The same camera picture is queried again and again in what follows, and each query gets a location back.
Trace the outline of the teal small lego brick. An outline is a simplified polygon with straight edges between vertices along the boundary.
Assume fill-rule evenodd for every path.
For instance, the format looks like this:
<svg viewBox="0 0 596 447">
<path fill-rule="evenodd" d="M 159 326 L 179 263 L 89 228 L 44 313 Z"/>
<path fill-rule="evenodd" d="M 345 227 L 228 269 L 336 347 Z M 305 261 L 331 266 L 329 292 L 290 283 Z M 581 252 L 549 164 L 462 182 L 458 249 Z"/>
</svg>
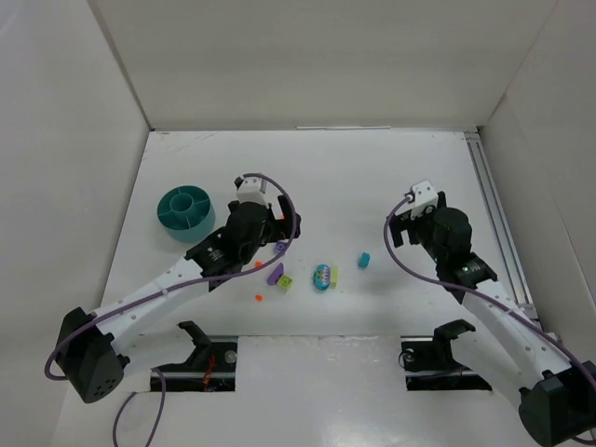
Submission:
<svg viewBox="0 0 596 447">
<path fill-rule="evenodd" d="M 370 260 L 371 260 L 371 255 L 368 252 L 363 252 L 359 257 L 358 267 L 360 269 L 366 269 L 370 264 Z"/>
</svg>

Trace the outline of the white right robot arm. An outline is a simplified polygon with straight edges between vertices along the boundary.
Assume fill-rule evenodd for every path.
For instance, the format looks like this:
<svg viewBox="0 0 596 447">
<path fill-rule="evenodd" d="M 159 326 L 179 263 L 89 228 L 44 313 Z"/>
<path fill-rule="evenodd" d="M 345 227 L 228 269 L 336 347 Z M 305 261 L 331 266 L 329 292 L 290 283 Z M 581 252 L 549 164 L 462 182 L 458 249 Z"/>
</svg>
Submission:
<svg viewBox="0 0 596 447">
<path fill-rule="evenodd" d="M 592 446 L 595 428 L 595 365 L 582 361 L 540 329 L 472 249 L 467 215 L 446 204 L 443 192 L 421 182 L 387 215 L 383 229 L 390 257 L 404 243 L 422 247 L 435 264 L 425 277 L 402 261 L 409 275 L 443 287 L 497 341 L 482 348 L 476 327 L 464 319 L 445 323 L 432 338 L 434 369 L 461 365 L 508 399 L 528 435 L 540 446 L 573 441 Z"/>
</svg>

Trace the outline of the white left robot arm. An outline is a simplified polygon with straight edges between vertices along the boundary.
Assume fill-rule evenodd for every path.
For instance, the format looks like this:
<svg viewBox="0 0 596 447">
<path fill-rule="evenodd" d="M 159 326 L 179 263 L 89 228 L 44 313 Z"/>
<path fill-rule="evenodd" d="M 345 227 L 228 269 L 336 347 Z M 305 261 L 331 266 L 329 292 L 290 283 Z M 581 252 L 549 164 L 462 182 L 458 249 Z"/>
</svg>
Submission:
<svg viewBox="0 0 596 447">
<path fill-rule="evenodd" d="M 104 399 L 135 367 L 146 365 L 133 352 L 147 329 L 181 305 L 215 291 L 225 282 L 253 274 L 256 252 L 300 235 L 301 217 L 287 194 L 278 196 L 283 216 L 269 203 L 232 201 L 225 226 L 191 248 L 161 276 L 120 302 L 86 312 L 77 307 L 61 322 L 58 339 L 45 367 L 48 379 L 56 364 L 86 404 Z"/>
</svg>

